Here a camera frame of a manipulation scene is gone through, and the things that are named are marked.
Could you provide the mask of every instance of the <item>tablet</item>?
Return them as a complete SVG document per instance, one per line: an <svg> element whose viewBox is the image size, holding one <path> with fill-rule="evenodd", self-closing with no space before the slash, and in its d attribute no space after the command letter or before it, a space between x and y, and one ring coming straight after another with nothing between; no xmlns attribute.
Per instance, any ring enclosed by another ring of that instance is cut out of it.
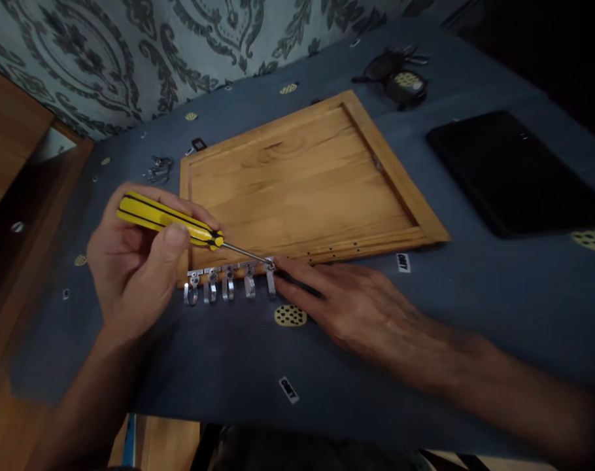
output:
<svg viewBox="0 0 595 471"><path fill-rule="evenodd" d="M595 191L508 112L434 128L427 140L497 236L595 228Z"/></svg>

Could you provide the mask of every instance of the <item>metal hook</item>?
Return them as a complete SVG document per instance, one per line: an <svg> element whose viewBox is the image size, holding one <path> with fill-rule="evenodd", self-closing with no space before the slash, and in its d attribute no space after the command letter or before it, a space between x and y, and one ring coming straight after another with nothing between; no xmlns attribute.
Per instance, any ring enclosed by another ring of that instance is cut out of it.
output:
<svg viewBox="0 0 595 471"><path fill-rule="evenodd" d="M224 301L232 301L234 299L234 266L223 265L222 270L226 273L221 282L221 293Z"/></svg>
<svg viewBox="0 0 595 471"><path fill-rule="evenodd" d="M189 282L184 284L184 303L193 307L197 304L197 285L199 284L199 276L203 273L203 270L189 271L187 275L190 276ZM193 300L191 301L189 293L193 292Z"/></svg>
<svg viewBox="0 0 595 471"><path fill-rule="evenodd" d="M256 286L254 285L254 272L256 271L256 262L243 262L239 267L245 267L245 297L247 299L256 298Z"/></svg>
<svg viewBox="0 0 595 471"><path fill-rule="evenodd" d="M205 304L210 304L217 301L217 287L215 286L215 283L217 282L219 277L219 275L217 274L218 270L219 269L216 267L207 268L204 270L204 273L208 273L208 279L206 280L206 283L204 283Z"/></svg>
<svg viewBox="0 0 595 471"><path fill-rule="evenodd" d="M271 299L276 298L276 284L273 281L273 272L276 271L276 265L274 263L263 264L265 272L267 273L267 287L269 288L269 297Z"/></svg>

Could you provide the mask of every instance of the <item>damask wallpaper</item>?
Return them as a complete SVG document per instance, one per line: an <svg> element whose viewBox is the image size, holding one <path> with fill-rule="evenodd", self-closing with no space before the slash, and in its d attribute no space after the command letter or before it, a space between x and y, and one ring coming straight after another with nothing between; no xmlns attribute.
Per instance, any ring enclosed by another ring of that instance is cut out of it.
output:
<svg viewBox="0 0 595 471"><path fill-rule="evenodd" d="M100 141L435 0L0 0L0 72ZM441 0L439 16L461 1Z"/></svg>

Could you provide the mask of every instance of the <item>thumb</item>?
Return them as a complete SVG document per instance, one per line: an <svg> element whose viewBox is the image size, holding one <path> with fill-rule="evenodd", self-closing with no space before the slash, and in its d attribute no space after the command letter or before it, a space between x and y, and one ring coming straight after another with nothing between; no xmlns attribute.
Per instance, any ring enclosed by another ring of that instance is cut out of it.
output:
<svg viewBox="0 0 595 471"><path fill-rule="evenodd" d="M191 234L185 225L172 222L154 238L152 249L145 263L154 279L173 276L180 255L188 248Z"/></svg>

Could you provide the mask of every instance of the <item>metal hardware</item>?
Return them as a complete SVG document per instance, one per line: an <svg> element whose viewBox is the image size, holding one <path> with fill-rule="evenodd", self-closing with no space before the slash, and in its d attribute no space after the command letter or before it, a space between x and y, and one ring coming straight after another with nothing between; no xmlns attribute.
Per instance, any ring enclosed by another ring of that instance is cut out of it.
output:
<svg viewBox="0 0 595 471"><path fill-rule="evenodd" d="M258 260L259 262L263 262L264 264L272 264L273 263L269 258L262 258L261 256L255 255L255 254L250 253L248 251L244 251L243 249L240 249L238 247L235 247L234 245L229 244L227 242L224 242L224 244L222 245L222 247L225 247L225 248L230 249L230 250L234 250L235 252L238 252L238 253L243 254L243 255L247 255L248 257L251 257L251 258L253 258L255 260Z"/></svg>
<svg viewBox="0 0 595 471"><path fill-rule="evenodd" d="M191 148L188 151L186 151L184 155L189 156L193 152L199 152L201 150L204 150L205 148L208 148L206 143L200 137L196 137L191 141Z"/></svg>
<svg viewBox="0 0 595 471"><path fill-rule="evenodd" d="M220 268L212 267L204 270L208 273L208 279L204 283L204 304L210 304L217 301L217 287L214 285L219 279L217 272Z"/></svg>
<svg viewBox="0 0 595 471"><path fill-rule="evenodd" d="M25 224L20 221L15 222L12 226L10 226L10 232L14 232L15 234L23 232L23 229L25 229Z"/></svg>
<svg viewBox="0 0 595 471"><path fill-rule="evenodd" d="M226 273L221 281L221 294L224 301L232 301L234 299L234 265L223 265L221 270Z"/></svg>
<svg viewBox="0 0 595 471"><path fill-rule="evenodd" d="M376 166L376 170L378 170L380 173L383 173L383 165L381 164L381 161L378 159L378 157L376 157L376 154L372 154L371 159L373 160L374 165Z"/></svg>
<svg viewBox="0 0 595 471"><path fill-rule="evenodd" d="M199 284L199 276L203 272L203 270L193 270L187 273L187 275L190 277L190 285L189 283L184 284L184 304L188 304L191 307L197 304L197 285ZM193 300L190 298L191 291L193 292Z"/></svg>
<svg viewBox="0 0 595 471"><path fill-rule="evenodd" d="M273 257L270 264L264 264L265 272L267 274L267 287L269 288L269 297L271 299L276 298L276 284L273 282L273 272L276 270L276 265L273 263Z"/></svg>
<svg viewBox="0 0 595 471"><path fill-rule="evenodd" d="M169 173L173 167L173 160L171 157L157 157L152 156L154 166L147 169L149 174L146 178L150 183L164 185L169 181Z"/></svg>
<svg viewBox="0 0 595 471"><path fill-rule="evenodd" d="M243 262L239 264L239 268L245 268L245 297L247 299L256 298L256 286L254 286L254 273L256 271L256 262Z"/></svg>

